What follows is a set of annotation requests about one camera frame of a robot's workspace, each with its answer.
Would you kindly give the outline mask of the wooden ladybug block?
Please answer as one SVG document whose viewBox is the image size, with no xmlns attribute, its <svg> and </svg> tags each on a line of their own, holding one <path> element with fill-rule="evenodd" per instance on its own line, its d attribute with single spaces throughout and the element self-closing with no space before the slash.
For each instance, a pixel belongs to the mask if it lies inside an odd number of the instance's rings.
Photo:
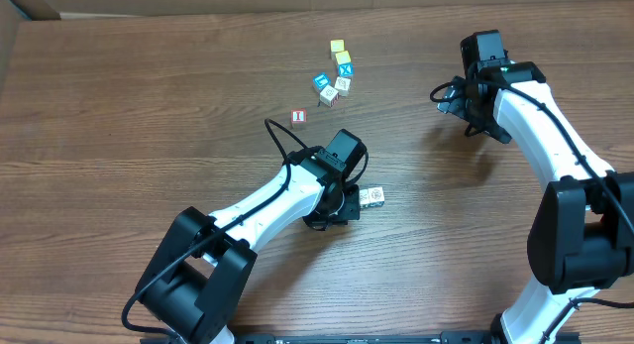
<svg viewBox="0 0 634 344">
<path fill-rule="evenodd" d="M 367 189 L 361 189 L 359 192 L 360 208 L 368 208 L 370 206 L 370 192 Z"/>
</svg>

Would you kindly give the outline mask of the red letter I block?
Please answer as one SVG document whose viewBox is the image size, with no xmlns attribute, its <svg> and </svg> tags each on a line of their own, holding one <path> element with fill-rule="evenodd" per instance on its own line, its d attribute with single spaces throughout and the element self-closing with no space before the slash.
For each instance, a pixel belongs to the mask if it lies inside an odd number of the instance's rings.
<svg viewBox="0 0 634 344">
<path fill-rule="evenodd" d="M 302 128 L 307 124 L 307 111 L 305 109 L 292 109 L 290 125 L 293 129 Z"/>
</svg>

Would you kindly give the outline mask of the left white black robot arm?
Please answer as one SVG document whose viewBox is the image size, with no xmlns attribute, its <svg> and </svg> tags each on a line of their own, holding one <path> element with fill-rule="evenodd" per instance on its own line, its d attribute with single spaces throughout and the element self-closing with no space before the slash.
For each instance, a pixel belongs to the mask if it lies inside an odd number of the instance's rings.
<svg viewBox="0 0 634 344">
<path fill-rule="evenodd" d="M 148 343 L 231 343 L 233 317 L 259 251 L 302 220 L 324 231 L 360 217 L 358 164 L 366 145 L 340 130 L 327 147 L 286 155 L 266 185 L 225 209 L 180 212 L 142 274 L 131 303 L 162 322 L 145 328 Z"/>
</svg>

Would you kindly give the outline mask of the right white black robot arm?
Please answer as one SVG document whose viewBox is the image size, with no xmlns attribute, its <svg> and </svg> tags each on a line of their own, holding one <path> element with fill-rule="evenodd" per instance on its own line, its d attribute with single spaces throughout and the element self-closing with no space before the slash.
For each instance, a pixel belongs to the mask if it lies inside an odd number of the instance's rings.
<svg viewBox="0 0 634 344">
<path fill-rule="evenodd" d="M 580 137 L 532 61 L 515 62 L 498 31 L 460 43 L 464 76 L 442 84 L 439 111 L 467 122 L 468 137 L 516 142 L 543 190 L 527 238 L 532 276 L 473 343 L 577 343 L 560 330 L 584 303 L 633 273 L 633 175 L 617 172 Z"/>
</svg>

